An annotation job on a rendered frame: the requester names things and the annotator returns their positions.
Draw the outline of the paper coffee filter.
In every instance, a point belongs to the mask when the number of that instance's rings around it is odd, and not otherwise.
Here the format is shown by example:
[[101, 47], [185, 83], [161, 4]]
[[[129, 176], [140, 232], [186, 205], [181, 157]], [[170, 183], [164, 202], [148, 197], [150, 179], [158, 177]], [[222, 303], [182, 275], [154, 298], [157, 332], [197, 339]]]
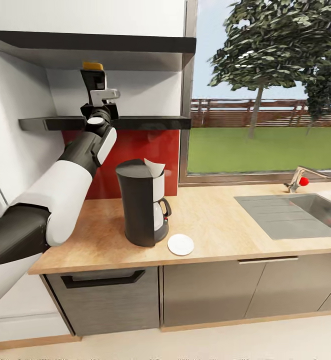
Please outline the paper coffee filter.
[[151, 173], [153, 179], [156, 179], [161, 175], [161, 173], [166, 165], [166, 164], [156, 164], [147, 159], [144, 159], [144, 163], [150, 170], [150, 173]]

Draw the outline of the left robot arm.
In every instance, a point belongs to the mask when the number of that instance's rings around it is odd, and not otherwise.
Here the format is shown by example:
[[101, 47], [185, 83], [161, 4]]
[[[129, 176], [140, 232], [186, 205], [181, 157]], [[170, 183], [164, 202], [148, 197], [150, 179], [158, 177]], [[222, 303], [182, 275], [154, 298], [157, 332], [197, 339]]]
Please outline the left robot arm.
[[71, 236], [97, 169], [116, 141], [117, 89], [90, 91], [92, 104], [81, 110], [87, 122], [65, 144], [64, 153], [0, 217], [0, 299], [50, 248]]

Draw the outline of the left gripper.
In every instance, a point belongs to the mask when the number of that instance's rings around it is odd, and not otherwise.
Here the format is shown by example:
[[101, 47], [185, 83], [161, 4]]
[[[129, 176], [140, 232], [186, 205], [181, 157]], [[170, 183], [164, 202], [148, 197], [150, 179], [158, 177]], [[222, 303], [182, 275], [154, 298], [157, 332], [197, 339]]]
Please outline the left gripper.
[[118, 110], [117, 110], [117, 105], [116, 103], [107, 103], [107, 104], [103, 104], [103, 106], [99, 106], [99, 107], [94, 107], [91, 104], [85, 104], [82, 106], [81, 108], [83, 116], [86, 117], [86, 119], [88, 120], [90, 115], [100, 112], [100, 113], [105, 113], [110, 120], [118, 120], [119, 115], [118, 115]]

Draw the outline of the bottle of coffee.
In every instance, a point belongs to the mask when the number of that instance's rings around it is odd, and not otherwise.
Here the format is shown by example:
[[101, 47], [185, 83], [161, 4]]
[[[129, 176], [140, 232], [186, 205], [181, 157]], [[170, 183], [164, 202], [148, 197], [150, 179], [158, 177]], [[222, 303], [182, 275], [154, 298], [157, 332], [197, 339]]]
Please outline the bottle of coffee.
[[[84, 62], [82, 64], [83, 69], [80, 73], [88, 91], [89, 105], [93, 105], [90, 91], [107, 90], [107, 75], [100, 63]], [[108, 99], [103, 100], [103, 104], [108, 103]]]

